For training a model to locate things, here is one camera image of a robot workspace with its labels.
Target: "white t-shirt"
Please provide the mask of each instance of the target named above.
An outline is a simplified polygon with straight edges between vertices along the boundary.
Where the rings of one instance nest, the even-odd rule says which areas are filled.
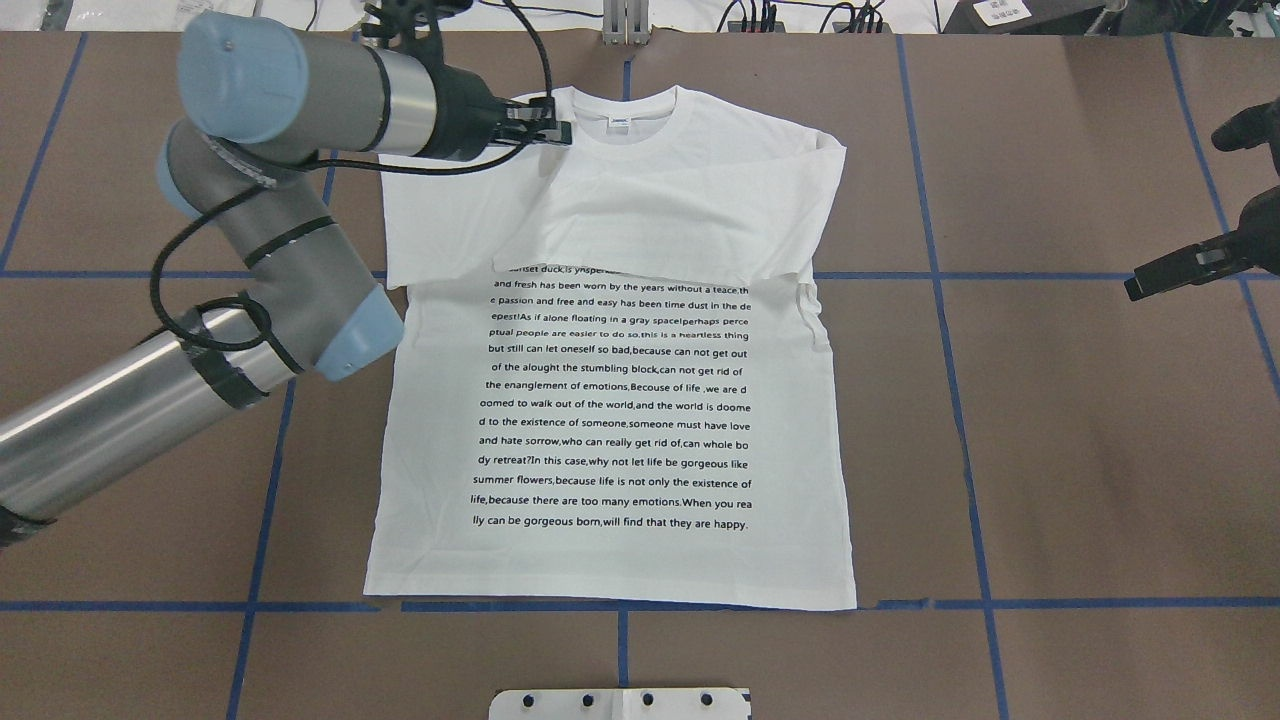
[[[383,176],[410,309],[365,592],[854,607],[810,265],[845,149],[681,87],[556,97],[570,147]]]

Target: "light blue joint cap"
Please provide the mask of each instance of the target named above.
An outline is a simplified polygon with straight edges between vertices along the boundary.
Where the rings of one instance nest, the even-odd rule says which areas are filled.
[[[160,155],[156,156],[156,184],[160,186],[160,193],[164,199],[169,201],[170,205],[182,210],[184,215],[195,220],[200,217],[200,210],[191,206],[187,199],[183,197],[182,192],[178,190],[178,183],[173,182],[173,169],[169,168],[169,141],[173,140],[173,128],[169,128],[169,136],[164,138],[164,146],[160,147]]]
[[[396,350],[402,337],[404,323],[387,291],[378,286],[320,354],[316,370],[330,382],[338,382]]]
[[[284,132],[307,96],[302,41],[268,18],[206,12],[187,24],[178,53],[178,92],[196,127],[232,142],[266,142]]]

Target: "shirt neckline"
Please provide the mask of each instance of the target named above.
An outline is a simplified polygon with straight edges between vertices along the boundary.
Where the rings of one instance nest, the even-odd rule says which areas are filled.
[[[658,128],[658,132],[636,142],[612,143],[596,140],[586,131],[573,133],[575,146],[593,155],[607,158],[639,158],[666,149],[671,145],[672,138],[680,135],[692,110],[692,92],[678,85],[637,100],[605,100],[588,95],[576,87],[566,90],[570,122],[576,122],[580,111],[611,118],[669,113],[667,122]]]

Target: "brown table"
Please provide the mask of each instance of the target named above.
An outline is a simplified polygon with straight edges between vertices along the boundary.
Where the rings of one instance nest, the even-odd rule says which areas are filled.
[[[177,36],[0,35],[0,415],[156,324]],[[448,36],[498,94],[513,35]],[[849,146],[815,259],[864,610],[361,596],[390,359],[198,436],[0,556],[0,716],[475,717],[527,687],[750,687],[756,717],[1280,716],[1280,282],[1126,272],[1276,183],[1217,123],[1272,40],[548,33]],[[319,176],[381,270],[378,178]],[[214,232],[173,307],[246,274]]]

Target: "silver metal tube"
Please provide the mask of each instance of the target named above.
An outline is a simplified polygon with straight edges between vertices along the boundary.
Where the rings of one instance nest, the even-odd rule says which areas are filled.
[[[205,324],[223,338],[255,333],[241,310]],[[266,343],[227,357],[264,392],[292,377]],[[0,506],[52,519],[233,413],[172,334],[155,337],[0,423]]]

